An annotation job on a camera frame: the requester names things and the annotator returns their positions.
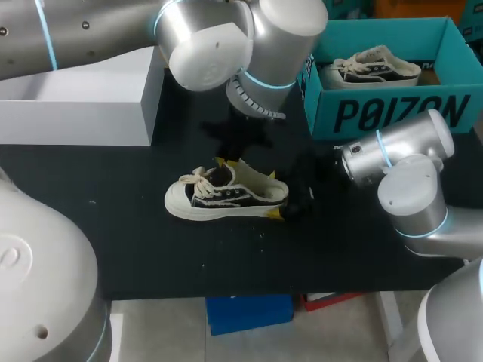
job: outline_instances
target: white rubber sole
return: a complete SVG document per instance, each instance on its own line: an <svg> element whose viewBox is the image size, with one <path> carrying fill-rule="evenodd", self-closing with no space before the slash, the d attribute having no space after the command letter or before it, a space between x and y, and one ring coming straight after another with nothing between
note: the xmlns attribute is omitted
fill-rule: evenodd
<svg viewBox="0 0 483 362"><path fill-rule="evenodd" d="M267 213L271 210L278 209L280 205L270 206L248 206L229 209L201 209L199 207L180 207L179 204L173 202L171 198L165 196L166 210L173 216L180 219L191 221L211 221L222 219L230 216L250 216L250 217L268 217Z"/></svg>

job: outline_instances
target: cardboard box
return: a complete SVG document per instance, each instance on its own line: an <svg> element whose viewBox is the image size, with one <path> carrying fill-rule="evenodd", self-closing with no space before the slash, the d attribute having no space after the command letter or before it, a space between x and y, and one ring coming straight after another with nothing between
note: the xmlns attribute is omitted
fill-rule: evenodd
<svg viewBox="0 0 483 362"><path fill-rule="evenodd" d="M211 335L287 323L294 316L289 295L232 296L206 299Z"/></svg>
<svg viewBox="0 0 483 362"><path fill-rule="evenodd" d="M451 17L458 24L466 0L376 0L375 5L378 18Z"/></svg>
<svg viewBox="0 0 483 362"><path fill-rule="evenodd" d="M164 79L158 48L0 82L0 143L150 146Z"/></svg>
<svg viewBox="0 0 483 362"><path fill-rule="evenodd" d="M381 44L418 63L440 85L323 89L317 63ZM316 140L361 137L426 109L438 109L452 132L465 133L483 109L483 67L449 18L331 20L298 82Z"/></svg>
<svg viewBox="0 0 483 362"><path fill-rule="evenodd" d="M467 42L483 39L483 0L467 0L459 28Z"/></svg>
<svg viewBox="0 0 483 362"><path fill-rule="evenodd" d="M323 0L329 19L347 19L361 8L361 0Z"/></svg>

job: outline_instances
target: red object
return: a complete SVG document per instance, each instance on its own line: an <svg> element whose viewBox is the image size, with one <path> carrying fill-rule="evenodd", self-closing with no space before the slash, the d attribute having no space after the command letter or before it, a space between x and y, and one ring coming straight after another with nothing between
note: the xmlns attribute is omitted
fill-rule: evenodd
<svg viewBox="0 0 483 362"><path fill-rule="evenodd" d="M313 302L308 302L305 295L300 296L300 300L307 311L315 311L320 308L328 307L329 305L345 302L346 300L361 296L364 293L344 293L327 296Z"/></svg>

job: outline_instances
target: shoe toe cap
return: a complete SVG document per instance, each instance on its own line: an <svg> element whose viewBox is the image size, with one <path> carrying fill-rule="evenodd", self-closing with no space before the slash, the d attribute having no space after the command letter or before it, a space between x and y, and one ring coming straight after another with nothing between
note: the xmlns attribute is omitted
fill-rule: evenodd
<svg viewBox="0 0 483 362"><path fill-rule="evenodd" d="M186 196L186 185L176 182L169 187L165 195L165 205L176 207L177 209L189 209L191 201Z"/></svg>

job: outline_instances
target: blue led ring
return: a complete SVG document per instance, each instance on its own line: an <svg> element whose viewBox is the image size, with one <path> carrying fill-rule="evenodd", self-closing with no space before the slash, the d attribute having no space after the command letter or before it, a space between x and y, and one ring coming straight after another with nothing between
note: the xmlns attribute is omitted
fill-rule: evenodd
<svg viewBox="0 0 483 362"><path fill-rule="evenodd" d="M52 45L51 34L48 31L47 19L45 18L44 8L42 7L41 0L35 0L35 6L37 7L38 17L40 18L40 24L42 25L42 31L44 32L45 42L47 43L48 56L51 59L52 70L58 70L54 46Z"/></svg>
<svg viewBox="0 0 483 362"><path fill-rule="evenodd" d="M250 79L253 83L258 84L261 87L268 88L268 89L274 89L274 90L282 90L282 89L288 89L292 87L295 84L295 81L293 83L287 84L287 85L270 85L267 83L263 83L262 81L259 81L256 79L254 76L252 76L250 73L245 72L244 73L248 79Z"/></svg>
<svg viewBox="0 0 483 362"><path fill-rule="evenodd" d="M156 29L158 28L158 24L159 24L159 21L161 19L161 17L163 16L163 14L165 13L166 9L168 9L170 6L174 5L174 4L179 4L180 2L183 2L184 0L170 0L169 2L167 2L166 4L164 4L162 7L161 7L161 10L159 11L158 13L158 17L156 17L156 21L154 22L154 37L156 38Z"/></svg>
<svg viewBox="0 0 483 362"><path fill-rule="evenodd" d="M404 236L405 238L411 238L411 239L421 239L421 238L427 238L433 234L435 234L440 228L443 227L443 225L446 223L446 220L448 220L448 209L446 209L446 215L445 215L445 219L443 220L443 222L440 224L440 226L438 226L436 229L434 229L432 232L428 232L426 234L422 234L422 235L406 235L406 234L403 234L402 232L400 232L398 229L394 228L399 234L401 234L402 236Z"/></svg>
<svg viewBox="0 0 483 362"><path fill-rule="evenodd" d="M107 312L107 305L105 307L105 312L106 312L106 316L104 317L104 327L103 327L103 331L100 334L99 341L97 341L96 348L94 348L94 350L92 351L91 356L88 358L87 362L91 362L91 361L94 360L94 357L96 357L97 351L99 350L99 347L100 347L100 345L101 345L101 343L102 343L102 341L104 339L104 335L106 334L107 318L109 318L109 313Z"/></svg>
<svg viewBox="0 0 483 362"><path fill-rule="evenodd" d="M383 153L384 161L386 161L389 168L392 167L391 160L389 160L389 155L387 154L386 147L383 143L383 138L381 137L380 130L376 131L377 143L379 143L380 151Z"/></svg>

